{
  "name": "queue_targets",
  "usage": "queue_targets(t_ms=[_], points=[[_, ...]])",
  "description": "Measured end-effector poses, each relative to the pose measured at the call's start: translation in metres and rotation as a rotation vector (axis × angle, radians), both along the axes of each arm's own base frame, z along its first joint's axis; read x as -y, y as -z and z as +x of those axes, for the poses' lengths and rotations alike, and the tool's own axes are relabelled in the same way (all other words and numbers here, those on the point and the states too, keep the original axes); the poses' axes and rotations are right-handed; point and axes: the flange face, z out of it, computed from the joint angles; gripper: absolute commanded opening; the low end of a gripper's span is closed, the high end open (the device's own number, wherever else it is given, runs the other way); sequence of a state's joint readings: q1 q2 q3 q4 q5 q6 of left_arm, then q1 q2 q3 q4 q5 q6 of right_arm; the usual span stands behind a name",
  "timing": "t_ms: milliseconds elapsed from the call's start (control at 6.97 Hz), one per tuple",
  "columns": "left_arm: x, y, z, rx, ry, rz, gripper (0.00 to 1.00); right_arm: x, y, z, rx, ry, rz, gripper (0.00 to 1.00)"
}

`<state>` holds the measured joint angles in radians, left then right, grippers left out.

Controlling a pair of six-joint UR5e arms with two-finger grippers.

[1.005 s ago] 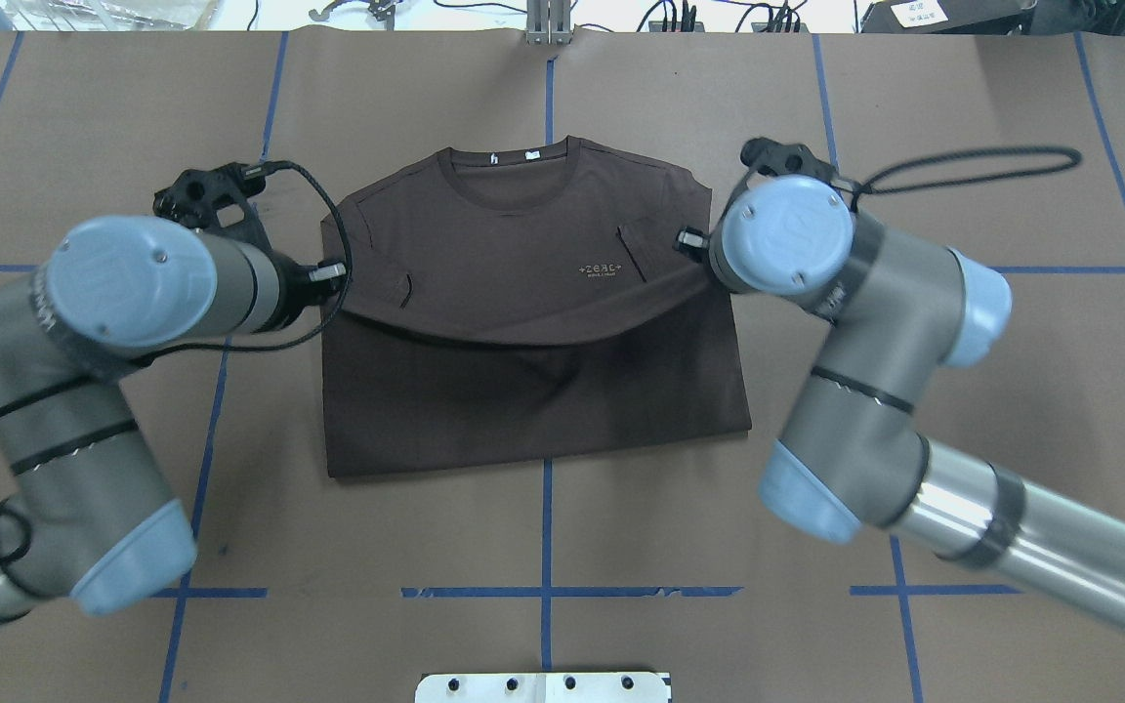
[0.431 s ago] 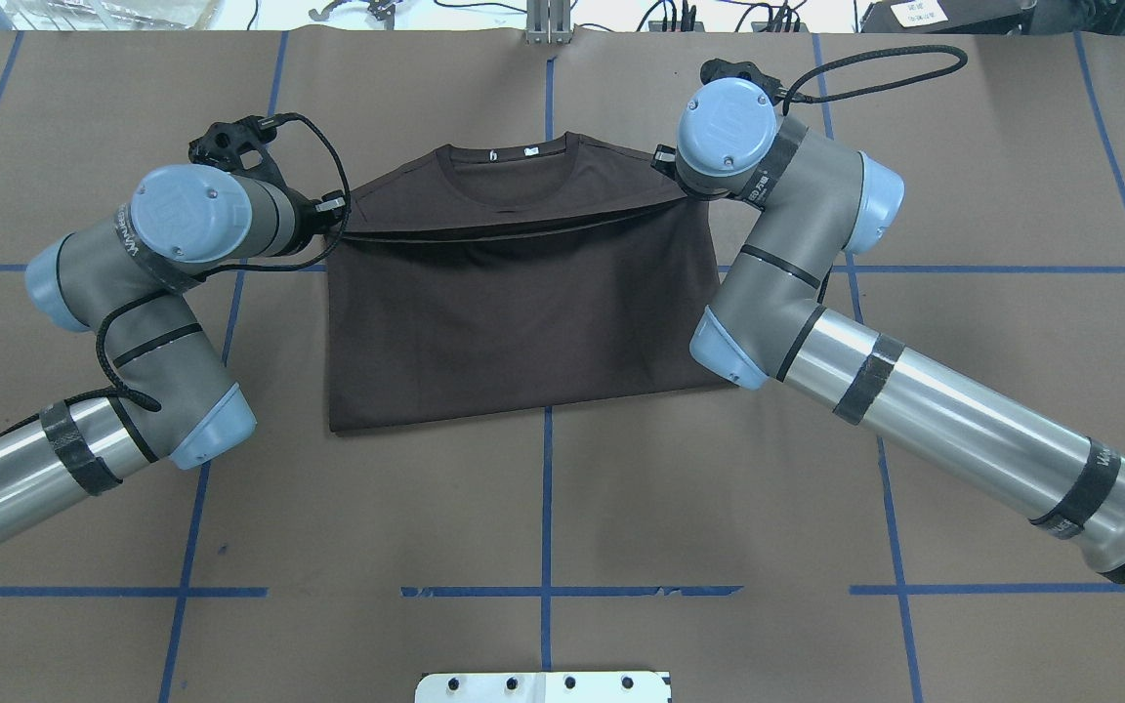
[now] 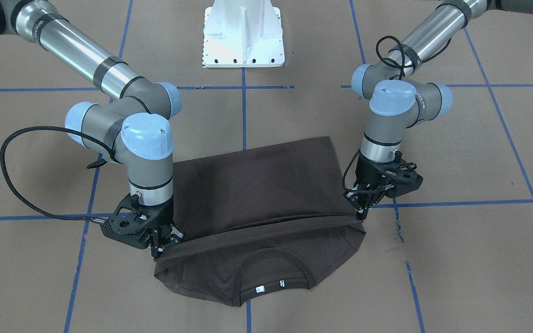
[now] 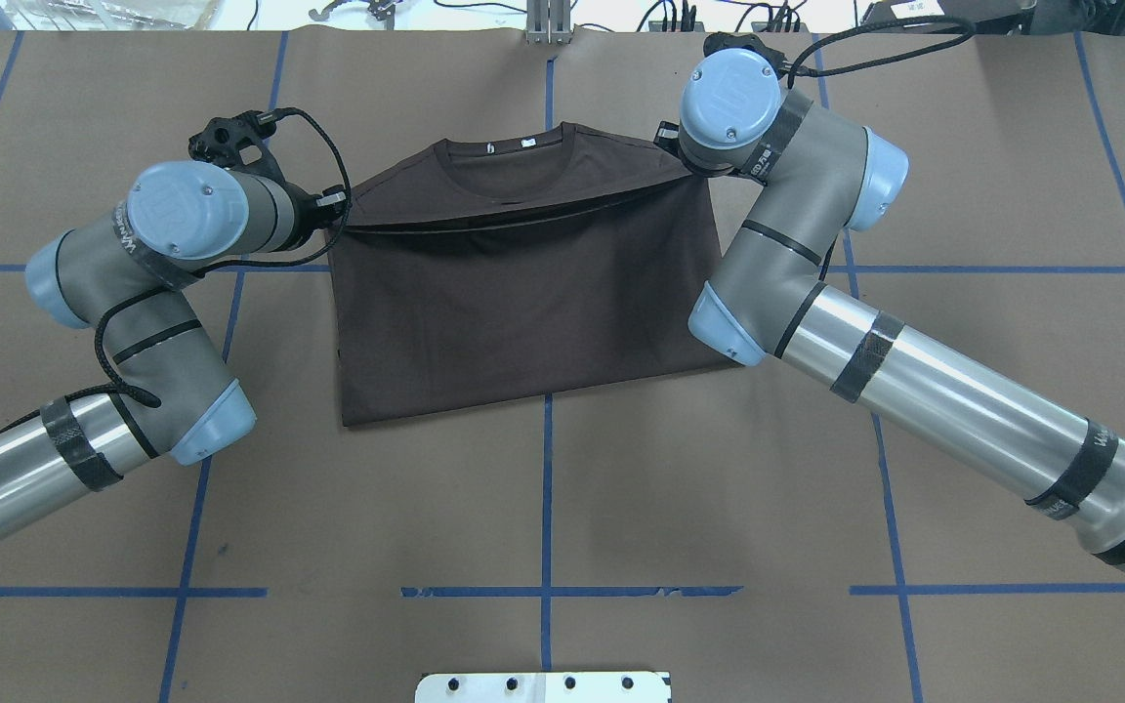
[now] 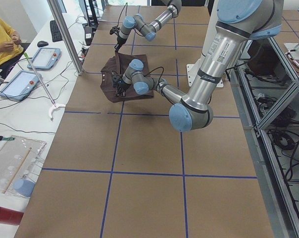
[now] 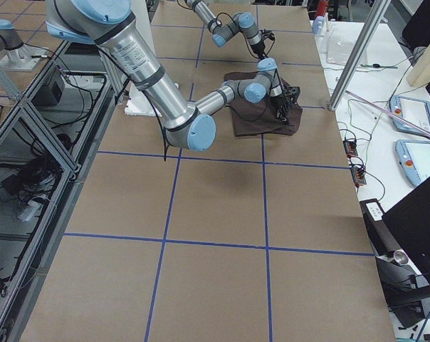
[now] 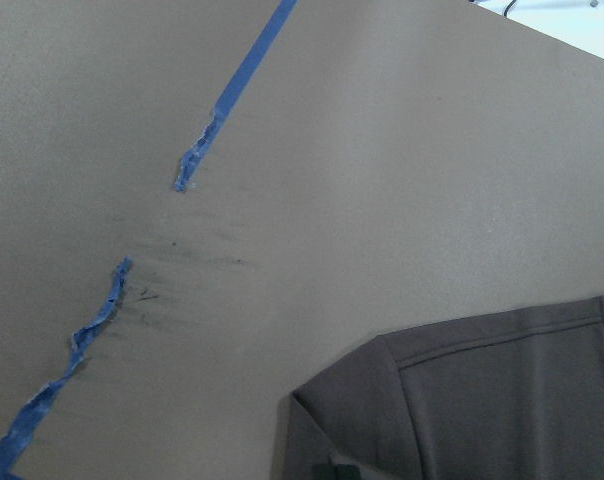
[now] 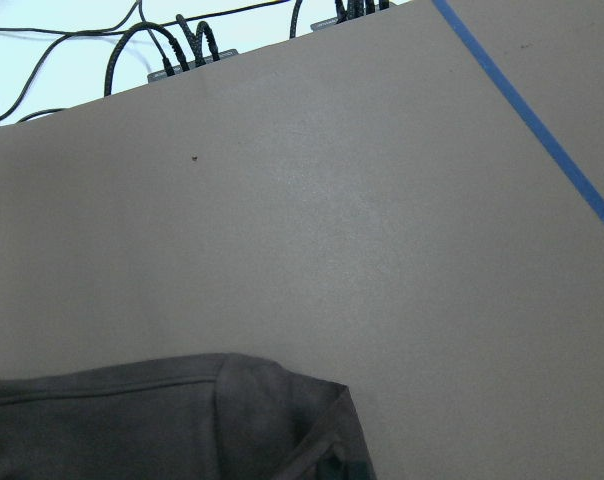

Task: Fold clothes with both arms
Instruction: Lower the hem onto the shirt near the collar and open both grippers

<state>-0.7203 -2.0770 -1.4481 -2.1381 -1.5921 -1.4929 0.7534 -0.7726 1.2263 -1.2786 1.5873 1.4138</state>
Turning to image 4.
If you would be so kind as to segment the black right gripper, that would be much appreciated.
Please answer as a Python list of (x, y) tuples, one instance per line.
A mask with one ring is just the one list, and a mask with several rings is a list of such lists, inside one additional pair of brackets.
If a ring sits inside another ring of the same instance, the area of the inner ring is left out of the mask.
[(684, 169), (687, 169), (688, 173), (696, 174), (695, 164), (690, 154), (687, 143), (684, 139), (685, 132), (683, 126), (678, 123), (670, 123), (668, 120), (662, 120), (652, 134), (652, 143), (669, 154), (675, 160), (680, 161), (680, 164)]

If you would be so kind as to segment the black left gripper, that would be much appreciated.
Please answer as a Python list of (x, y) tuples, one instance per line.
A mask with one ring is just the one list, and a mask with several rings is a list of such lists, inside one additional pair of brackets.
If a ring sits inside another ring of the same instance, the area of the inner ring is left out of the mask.
[(349, 210), (348, 193), (346, 186), (330, 186), (317, 193), (292, 186), (296, 213), (292, 244), (307, 244), (314, 232), (338, 226)]

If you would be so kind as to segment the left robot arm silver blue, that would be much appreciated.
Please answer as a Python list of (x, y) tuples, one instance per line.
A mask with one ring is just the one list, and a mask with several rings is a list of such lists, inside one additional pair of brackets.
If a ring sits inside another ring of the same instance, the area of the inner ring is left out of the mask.
[(61, 325), (93, 328), (111, 377), (0, 431), (0, 540), (153, 458), (192, 466), (246, 436), (255, 411), (184, 289), (223, 256), (300, 247), (348, 204), (346, 186), (308, 193), (166, 161), (144, 169), (115, 209), (32, 256), (35, 306)]

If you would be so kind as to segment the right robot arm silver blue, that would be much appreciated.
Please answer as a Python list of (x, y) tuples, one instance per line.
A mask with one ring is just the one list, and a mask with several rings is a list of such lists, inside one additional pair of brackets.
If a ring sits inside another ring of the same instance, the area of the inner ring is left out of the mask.
[(753, 186), (690, 328), (790, 366), (997, 515), (1125, 574), (1125, 202), (1068, 37), (820, 79), (685, 71), (680, 146)]

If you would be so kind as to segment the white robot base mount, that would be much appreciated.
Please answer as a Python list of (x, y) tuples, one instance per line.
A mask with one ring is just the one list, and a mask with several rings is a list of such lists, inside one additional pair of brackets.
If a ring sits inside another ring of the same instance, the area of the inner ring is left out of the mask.
[(416, 685), (415, 702), (670, 702), (659, 672), (436, 673)]

